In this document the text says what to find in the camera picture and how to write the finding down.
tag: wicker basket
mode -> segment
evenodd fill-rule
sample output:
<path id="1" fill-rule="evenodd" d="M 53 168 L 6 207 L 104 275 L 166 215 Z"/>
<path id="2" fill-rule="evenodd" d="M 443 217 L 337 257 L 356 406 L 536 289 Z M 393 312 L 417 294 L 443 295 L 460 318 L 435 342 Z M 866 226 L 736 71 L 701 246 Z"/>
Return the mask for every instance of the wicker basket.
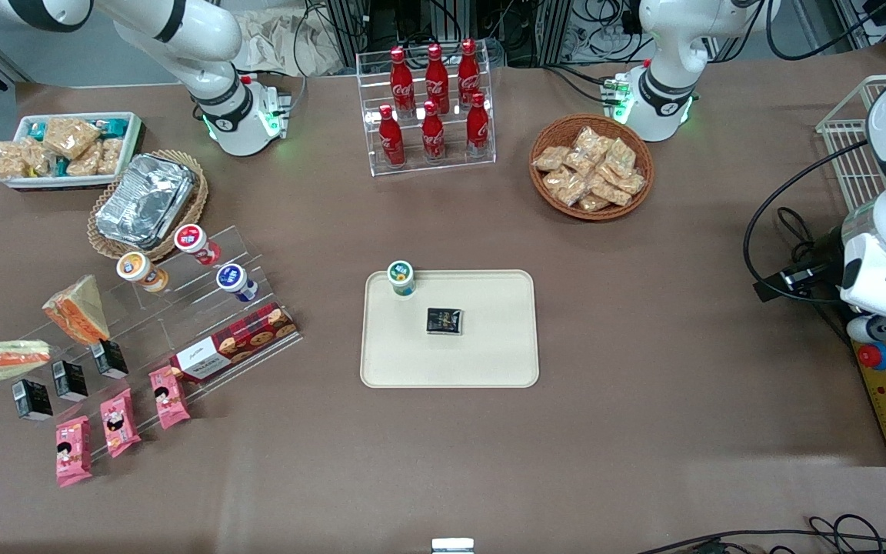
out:
<path id="1" fill-rule="evenodd" d="M 194 175 L 197 175 L 196 189 L 191 192 L 190 199 L 187 200 L 186 206 L 183 207 L 183 215 L 180 216 L 177 225 L 197 223 L 200 220 L 201 214 L 204 213 L 204 204 L 207 204 L 208 186 L 207 178 L 204 177 L 204 169 L 201 169 L 200 164 L 193 159 L 192 155 L 184 154 L 183 152 L 158 150 L 152 153 L 152 155 L 158 155 L 159 158 L 166 158 L 166 160 L 177 162 L 177 164 L 186 165 L 186 167 L 192 169 Z M 112 241 L 112 239 L 106 238 L 106 236 L 98 232 L 98 221 L 95 220 L 95 217 L 98 216 L 98 210 L 102 209 L 102 205 L 112 197 L 112 193 L 115 192 L 120 180 L 121 176 L 119 175 L 115 182 L 105 189 L 102 197 L 95 202 L 91 215 L 88 216 L 88 241 L 91 243 L 91 246 L 95 247 L 95 250 L 98 250 L 99 255 L 108 256 L 110 259 L 120 259 L 125 253 L 137 249 L 136 246 L 126 245 L 125 242 Z M 148 250 L 145 255 L 153 262 L 158 262 L 158 260 L 168 256 L 170 252 L 173 252 L 173 248 L 173 234 L 170 232 L 163 242 L 160 242 L 154 249 Z"/>
<path id="2" fill-rule="evenodd" d="M 538 155 L 549 146 L 572 147 L 573 141 L 576 139 L 577 135 L 580 134 L 580 129 L 586 125 L 597 131 L 601 136 L 611 138 L 620 137 L 637 155 L 635 168 L 639 169 L 641 175 L 644 176 L 645 186 L 641 189 L 641 192 L 634 195 L 634 198 L 631 199 L 631 203 L 627 206 L 622 207 L 611 205 L 595 212 L 585 212 L 577 208 L 571 208 L 552 196 L 542 182 L 542 176 L 544 173 L 539 172 L 538 169 L 531 164 L 531 161 L 538 158 Z M 615 122 L 609 117 L 604 115 L 594 115 L 594 113 L 575 113 L 575 115 L 567 115 L 566 117 L 556 119 L 555 122 L 546 126 L 545 129 L 542 129 L 541 133 L 538 133 L 538 137 L 535 137 L 535 144 L 531 147 L 531 157 L 528 158 L 528 161 L 530 162 L 530 164 L 528 164 L 528 172 L 530 172 L 531 175 L 532 185 L 535 185 L 535 190 L 538 190 L 538 193 L 541 194 L 542 198 L 560 212 L 588 221 L 605 221 L 622 217 L 624 214 L 637 208 L 638 205 L 645 200 L 645 197 L 648 196 L 648 193 L 651 190 L 651 186 L 655 183 L 655 164 L 651 161 L 651 152 L 649 152 L 648 145 L 645 144 L 645 141 L 641 140 L 641 137 L 637 136 L 637 134 L 628 127 Z"/>

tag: brown tablecloth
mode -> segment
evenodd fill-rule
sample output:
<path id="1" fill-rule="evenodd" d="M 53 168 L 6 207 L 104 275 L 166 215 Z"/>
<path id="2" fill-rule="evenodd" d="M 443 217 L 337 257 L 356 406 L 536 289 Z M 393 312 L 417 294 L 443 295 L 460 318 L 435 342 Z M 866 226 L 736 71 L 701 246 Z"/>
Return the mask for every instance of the brown tablecloth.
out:
<path id="1" fill-rule="evenodd" d="M 822 156 L 814 124 L 877 73 L 886 48 L 710 67 L 692 120 L 651 145 L 651 196 L 606 224 L 532 189 L 535 134 L 595 109 L 541 70 L 495 75 L 496 165 L 387 179 L 369 176 L 353 78 L 310 81 L 288 140 L 249 159 L 208 140 L 175 85 L 23 88 L 21 113 L 132 110 L 147 150 L 200 160 L 202 223 L 238 225 L 271 259 L 306 340 L 65 490 L 0 389 L 0 553 L 422 552 L 436 536 L 625 552 L 847 511 L 886 533 L 886 456 L 843 345 L 807 305 L 761 305 L 741 262 L 758 203 Z M 115 283 L 85 239 L 96 196 L 0 186 L 0 339 L 81 274 Z M 784 203 L 816 232 L 844 214 L 825 172 Z M 762 270 L 788 248 L 760 225 Z M 365 278 L 394 259 L 530 272 L 537 385 L 366 389 Z"/>

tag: coca-cola bottle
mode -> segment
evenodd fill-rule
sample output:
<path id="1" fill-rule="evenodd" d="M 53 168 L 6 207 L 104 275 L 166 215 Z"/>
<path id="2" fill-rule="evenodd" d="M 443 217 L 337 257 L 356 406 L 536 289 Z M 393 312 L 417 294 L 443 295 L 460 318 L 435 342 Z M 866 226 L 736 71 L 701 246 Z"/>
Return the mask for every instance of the coca-cola bottle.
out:
<path id="1" fill-rule="evenodd" d="M 405 147 L 401 143 L 401 127 L 398 122 L 391 118 L 391 106 L 383 104 L 378 111 L 382 115 L 382 122 L 378 126 L 378 134 L 382 139 L 382 148 L 388 167 L 398 169 L 405 165 Z"/>
<path id="2" fill-rule="evenodd" d="M 479 88 L 478 43 L 473 38 L 465 38 L 461 43 L 464 57 L 457 69 L 457 88 L 460 90 L 460 109 L 464 113 L 471 108 L 471 97 Z"/>
<path id="3" fill-rule="evenodd" d="M 395 99 L 398 119 L 415 119 L 415 91 L 412 91 L 412 72 L 405 65 L 405 50 L 391 49 L 391 97 Z"/>
<path id="4" fill-rule="evenodd" d="M 482 158 L 488 153 L 488 110 L 485 110 L 485 93 L 471 95 L 471 111 L 467 113 L 467 152 L 472 158 Z"/>
<path id="5" fill-rule="evenodd" d="M 429 45 L 429 66 L 426 67 L 426 95 L 436 104 L 439 113 L 450 112 L 450 77 L 443 66 L 443 48 Z"/>
<path id="6" fill-rule="evenodd" d="M 422 120 L 422 150 L 425 151 L 426 162 L 436 165 L 446 157 L 443 122 L 440 122 L 440 117 L 436 113 L 436 102 L 428 99 L 422 108 L 426 109 L 426 119 Z"/>

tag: small black box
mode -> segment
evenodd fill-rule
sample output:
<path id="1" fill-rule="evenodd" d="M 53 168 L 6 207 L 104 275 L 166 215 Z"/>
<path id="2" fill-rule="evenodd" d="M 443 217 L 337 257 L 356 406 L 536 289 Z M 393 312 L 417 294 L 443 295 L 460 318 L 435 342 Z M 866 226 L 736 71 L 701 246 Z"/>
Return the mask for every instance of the small black box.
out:
<path id="1" fill-rule="evenodd" d="M 116 343 L 102 340 L 99 344 L 92 344 L 91 354 L 95 355 L 99 374 L 110 376 L 112 379 L 123 379 L 129 375 L 122 349 Z"/>
<path id="2" fill-rule="evenodd" d="M 28 379 L 13 383 L 13 400 L 18 417 L 32 421 L 43 421 L 53 416 L 50 395 L 46 386 Z"/>
<path id="3" fill-rule="evenodd" d="M 63 360 L 53 362 L 53 385 L 57 387 L 57 396 L 71 402 L 78 402 L 88 397 L 88 385 L 84 382 L 84 369 L 80 365 Z"/>
<path id="4" fill-rule="evenodd" d="M 426 313 L 426 332 L 431 335 L 461 334 L 463 309 L 430 308 Z"/>

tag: pink wrapper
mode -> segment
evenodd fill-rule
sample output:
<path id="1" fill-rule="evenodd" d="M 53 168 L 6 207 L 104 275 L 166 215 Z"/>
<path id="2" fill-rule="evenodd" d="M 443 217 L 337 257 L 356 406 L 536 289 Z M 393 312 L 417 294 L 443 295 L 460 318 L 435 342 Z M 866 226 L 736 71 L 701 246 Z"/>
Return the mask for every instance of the pink wrapper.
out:
<path id="1" fill-rule="evenodd" d="M 163 429 L 169 429 L 181 421 L 190 419 L 183 388 L 169 365 L 148 374 L 148 380 L 152 383 L 155 411 L 159 414 L 159 425 L 162 425 Z"/>
<path id="2" fill-rule="evenodd" d="M 129 446 L 140 442 L 132 423 L 132 392 L 122 390 L 116 397 L 102 402 L 102 425 L 105 425 L 105 442 L 112 457 L 125 452 Z"/>
<path id="3" fill-rule="evenodd" d="M 88 437 L 88 418 L 78 417 L 57 426 L 57 484 L 61 488 L 91 477 Z"/>

